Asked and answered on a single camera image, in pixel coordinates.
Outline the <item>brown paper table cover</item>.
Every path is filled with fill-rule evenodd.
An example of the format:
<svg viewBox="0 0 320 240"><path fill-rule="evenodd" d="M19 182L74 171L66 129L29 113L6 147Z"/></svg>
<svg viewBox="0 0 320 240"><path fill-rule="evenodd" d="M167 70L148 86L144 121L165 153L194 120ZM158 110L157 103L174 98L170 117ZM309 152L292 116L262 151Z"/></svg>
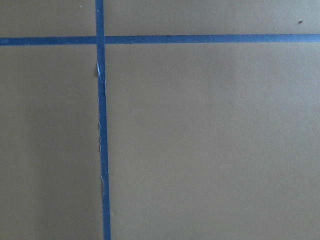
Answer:
<svg viewBox="0 0 320 240"><path fill-rule="evenodd" d="M317 240L317 0L3 0L3 240Z"/></svg>

